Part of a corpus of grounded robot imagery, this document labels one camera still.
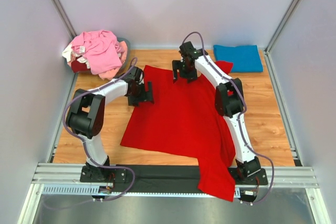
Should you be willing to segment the red t shirt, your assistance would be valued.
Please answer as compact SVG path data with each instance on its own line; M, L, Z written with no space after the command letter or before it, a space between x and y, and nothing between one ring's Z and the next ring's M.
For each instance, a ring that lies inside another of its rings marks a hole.
M228 168L236 152L227 123L215 109L215 89L201 75L188 83L173 72L145 66L154 102L135 107L121 140L124 147L197 158L198 188L233 201L235 180Z

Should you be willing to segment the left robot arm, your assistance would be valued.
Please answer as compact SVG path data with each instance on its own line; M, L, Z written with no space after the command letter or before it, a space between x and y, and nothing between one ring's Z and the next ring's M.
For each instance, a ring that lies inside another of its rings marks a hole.
M104 183L112 179L119 166L110 166L101 140L105 107L119 97L127 97L129 106L154 102L151 81L144 81L144 71L130 67L123 75L95 89L75 91L65 107L62 123L66 131L78 138L87 156L81 182Z

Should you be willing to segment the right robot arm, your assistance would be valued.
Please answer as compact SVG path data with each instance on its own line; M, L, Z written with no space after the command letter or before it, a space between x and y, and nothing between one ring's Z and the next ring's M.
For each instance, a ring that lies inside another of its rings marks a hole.
M203 49L196 49L190 41L180 45L180 60L172 61L173 82L179 77L188 83L197 80L200 72L215 88L214 106L229 128L236 152L236 177L248 184L262 179L261 164L250 145L244 113L246 103L240 79L233 79L223 72Z

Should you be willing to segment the light pink garment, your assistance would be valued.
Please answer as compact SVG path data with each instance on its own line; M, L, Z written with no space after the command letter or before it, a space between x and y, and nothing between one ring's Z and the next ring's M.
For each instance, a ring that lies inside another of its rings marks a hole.
M126 59L126 52L125 52L125 43L119 43L119 48L117 50L117 55L121 61L121 66L122 64L125 62L125 59ZM98 74L98 76L102 79L102 80L112 80L120 71L120 67L115 67L115 68L112 68L106 72L103 72L103 73L100 73Z

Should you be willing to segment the grey laundry basket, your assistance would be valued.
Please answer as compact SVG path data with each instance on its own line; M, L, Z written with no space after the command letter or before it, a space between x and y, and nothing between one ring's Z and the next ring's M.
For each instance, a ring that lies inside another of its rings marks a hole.
M122 43L122 42L125 43L125 47L126 47L125 52L127 54L126 54L125 62L122 64L122 66L120 68L120 71L125 71L125 69L127 68L127 66L129 66L130 61L131 61L131 56L130 56L131 45L130 45L130 42L125 38L118 37L117 40L118 40L119 43Z

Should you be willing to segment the folded blue t shirt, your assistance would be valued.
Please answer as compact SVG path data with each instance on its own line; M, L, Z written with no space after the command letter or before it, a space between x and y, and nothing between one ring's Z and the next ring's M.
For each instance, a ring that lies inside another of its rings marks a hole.
M233 73L261 73L264 70L256 45L236 47L214 45L213 52L217 61L233 64L231 70Z

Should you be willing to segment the pink t shirt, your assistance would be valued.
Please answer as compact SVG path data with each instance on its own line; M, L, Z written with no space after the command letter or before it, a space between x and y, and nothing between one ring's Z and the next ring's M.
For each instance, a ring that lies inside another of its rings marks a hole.
M92 74L120 68L124 52L116 35L108 30L82 32L71 42L72 50L88 60Z

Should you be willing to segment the dark red garment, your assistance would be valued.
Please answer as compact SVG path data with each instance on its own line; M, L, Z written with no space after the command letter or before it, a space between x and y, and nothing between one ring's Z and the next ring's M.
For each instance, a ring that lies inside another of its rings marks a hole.
M84 62L79 62L77 60L70 62L69 63L71 70L74 73L79 73L79 72L90 72L90 68L87 66L87 64Z

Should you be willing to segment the white cream garment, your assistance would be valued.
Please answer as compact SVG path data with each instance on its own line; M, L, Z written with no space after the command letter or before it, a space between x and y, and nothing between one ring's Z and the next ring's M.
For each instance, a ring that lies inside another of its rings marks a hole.
M72 63L75 61L79 56L74 50L72 49L72 43L70 43L62 52L62 56L66 59L67 63Z

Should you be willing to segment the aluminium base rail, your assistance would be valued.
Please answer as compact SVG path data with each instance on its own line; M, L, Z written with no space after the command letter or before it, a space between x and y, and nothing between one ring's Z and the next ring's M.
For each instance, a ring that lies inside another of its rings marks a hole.
M89 195L96 197L116 196L122 192L126 196L163 196L163 197L210 197L209 194L197 193L130 193L135 182L135 172L129 169L117 169L112 179L107 182L81 182L83 164L38 164L33 176L33 184L43 186L43 194ZM311 167L264 167L262 179L241 181L236 169L230 168L230 178L235 179L233 196L239 198L244 190L267 190L268 188L318 188L318 182Z

